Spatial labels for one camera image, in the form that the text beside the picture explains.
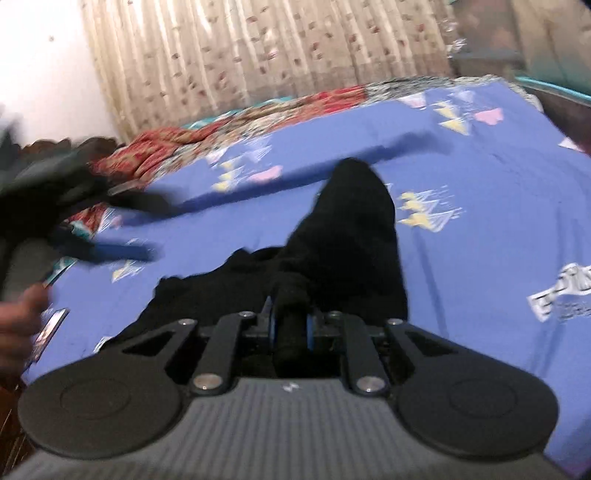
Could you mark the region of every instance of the printed bedsheet pattern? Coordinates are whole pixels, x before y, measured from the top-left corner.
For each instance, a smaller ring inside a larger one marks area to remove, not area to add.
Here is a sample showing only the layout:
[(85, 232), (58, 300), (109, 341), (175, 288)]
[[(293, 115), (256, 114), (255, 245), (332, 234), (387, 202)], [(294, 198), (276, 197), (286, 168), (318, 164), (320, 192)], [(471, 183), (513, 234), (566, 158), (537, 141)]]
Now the printed bedsheet pattern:
[(350, 156), (374, 165), (397, 207), (410, 321), (546, 381), (560, 401), (547, 453), (581, 473), (591, 450), (591, 162), (501, 83), (315, 118), (158, 179), (184, 215), (149, 223), (113, 210), (98, 238), (150, 242), (159, 260), (70, 267), (53, 308), (71, 313), (27, 381), (91, 355), (135, 320), (162, 276), (283, 244)]

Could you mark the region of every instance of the curtain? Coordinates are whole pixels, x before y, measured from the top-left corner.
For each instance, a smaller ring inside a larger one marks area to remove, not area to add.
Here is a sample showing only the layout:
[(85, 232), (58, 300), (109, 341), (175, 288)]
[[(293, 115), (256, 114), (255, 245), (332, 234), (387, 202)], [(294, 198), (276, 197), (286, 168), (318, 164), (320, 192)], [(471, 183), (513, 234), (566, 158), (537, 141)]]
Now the curtain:
[(82, 0), (121, 135), (282, 96), (447, 75), (446, 0)]

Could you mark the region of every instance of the hand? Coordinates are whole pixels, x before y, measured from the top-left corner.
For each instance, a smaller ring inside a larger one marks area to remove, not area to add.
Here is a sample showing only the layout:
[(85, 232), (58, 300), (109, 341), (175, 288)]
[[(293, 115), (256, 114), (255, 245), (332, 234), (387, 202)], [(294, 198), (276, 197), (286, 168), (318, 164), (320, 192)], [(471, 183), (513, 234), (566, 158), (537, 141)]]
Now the hand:
[(33, 351), (31, 336), (41, 330), (41, 314), (48, 306), (49, 294), (41, 284), (18, 302), (0, 302), (0, 374), (22, 374)]

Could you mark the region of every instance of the patterned blanket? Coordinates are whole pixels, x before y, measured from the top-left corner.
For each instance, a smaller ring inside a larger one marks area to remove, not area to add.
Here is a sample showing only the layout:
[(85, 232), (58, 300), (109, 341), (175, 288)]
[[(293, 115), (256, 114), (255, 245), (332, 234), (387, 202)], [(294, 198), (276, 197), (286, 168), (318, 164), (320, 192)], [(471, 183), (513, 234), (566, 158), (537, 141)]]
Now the patterned blanket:
[[(320, 92), (297, 99), (277, 99), (273, 103), (232, 111), (199, 129), (166, 127), (142, 133), (127, 147), (93, 165), (95, 171), (122, 180), (139, 180), (148, 185), (155, 179), (189, 165), (215, 150), (239, 140), (262, 135), (278, 128), (294, 125), (322, 115), (367, 105), (381, 100), (400, 98), (435, 87), (484, 85), (500, 78), (411, 77), (387, 82), (369, 83), (347, 89)], [(520, 87), (509, 84), (526, 100), (541, 109), (537, 99)], [(71, 220), (84, 224), (90, 232), (98, 229), (106, 206), (95, 205)]]

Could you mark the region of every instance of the gray ribbed surface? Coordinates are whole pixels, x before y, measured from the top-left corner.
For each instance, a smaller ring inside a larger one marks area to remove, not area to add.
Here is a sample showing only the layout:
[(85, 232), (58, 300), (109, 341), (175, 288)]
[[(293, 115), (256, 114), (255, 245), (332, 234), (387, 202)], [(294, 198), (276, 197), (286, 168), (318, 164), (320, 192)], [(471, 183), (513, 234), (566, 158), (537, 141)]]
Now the gray ribbed surface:
[(11, 480), (564, 480), (541, 456), (494, 465), (447, 458), (398, 424), (386, 403), (338, 380), (242, 379), (200, 398), (166, 437), (113, 460), (38, 453)]

